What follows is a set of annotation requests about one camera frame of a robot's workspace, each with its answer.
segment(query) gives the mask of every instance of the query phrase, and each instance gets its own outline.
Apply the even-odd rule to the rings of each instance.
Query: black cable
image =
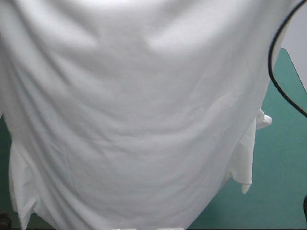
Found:
[[[287,15],[287,17],[284,19],[283,23],[280,25],[280,27],[278,28],[272,43],[270,45],[270,50],[269,50],[269,55],[268,55],[268,71],[269,71],[269,75],[270,78],[274,84],[274,86],[276,87],[276,89],[278,90],[278,92],[284,97],[284,99],[287,100],[288,103],[290,103],[295,109],[297,109],[302,115],[304,115],[307,118],[307,113],[306,111],[304,111],[301,107],[299,107],[297,104],[295,104],[289,97],[288,95],[281,89],[281,87],[279,86],[279,84],[277,83],[274,75],[273,75],[273,71],[272,71],[272,53],[276,44],[276,41],[279,38],[279,35],[281,34],[281,32],[283,31],[284,27],[286,26],[286,24],[291,20],[292,16],[294,15],[294,13],[304,4],[306,3],[307,0],[302,0],[300,1],[291,11],[290,13]]]

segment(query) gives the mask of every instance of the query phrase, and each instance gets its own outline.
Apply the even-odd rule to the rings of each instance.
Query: white fabric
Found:
[[[0,0],[22,229],[34,212],[58,230],[186,229],[231,176],[246,192],[292,3]]]

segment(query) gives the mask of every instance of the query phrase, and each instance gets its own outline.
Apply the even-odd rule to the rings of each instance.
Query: white t-shirt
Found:
[[[230,177],[245,193],[293,3],[0,1],[22,229],[34,212],[59,230],[186,229]]]

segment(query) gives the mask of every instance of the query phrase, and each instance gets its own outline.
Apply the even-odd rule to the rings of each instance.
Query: green surface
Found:
[[[281,49],[275,65],[276,79],[307,110],[307,94],[287,52]],[[303,199],[307,194],[307,119],[293,109],[269,85],[263,110],[273,118],[271,126],[258,130],[253,164],[253,185],[246,195],[240,184],[229,181],[190,228],[194,229],[298,229],[306,228]],[[11,140],[0,120],[0,211],[11,214],[8,160]],[[32,215],[29,228],[49,228]]]

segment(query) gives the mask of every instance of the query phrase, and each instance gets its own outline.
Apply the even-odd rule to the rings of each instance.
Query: black object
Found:
[[[305,197],[303,207],[304,207],[304,213],[305,213],[306,223],[307,223],[307,196]]]
[[[299,107],[297,104],[295,104],[289,97],[288,95],[281,89],[280,85],[277,83],[274,75],[273,75],[273,71],[272,71],[272,53],[276,44],[276,41],[279,38],[279,35],[281,34],[281,32],[283,31],[284,27],[286,26],[286,24],[290,21],[290,19],[292,18],[292,16],[294,15],[294,13],[304,4],[306,3],[307,0],[302,0],[300,1],[291,11],[290,13],[287,15],[287,17],[284,19],[283,23],[280,25],[279,29],[277,30],[272,43],[270,45],[270,50],[269,50],[269,55],[268,55],[268,71],[269,71],[269,75],[270,78],[274,84],[274,86],[276,87],[276,89],[278,90],[278,92],[284,97],[284,99],[287,100],[288,103],[290,103],[295,109],[297,109],[297,111],[299,111],[302,115],[304,115],[307,118],[307,113],[306,111],[304,111],[301,107]]]
[[[11,230],[12,221],[8,213],[0,213],[0,230]]]

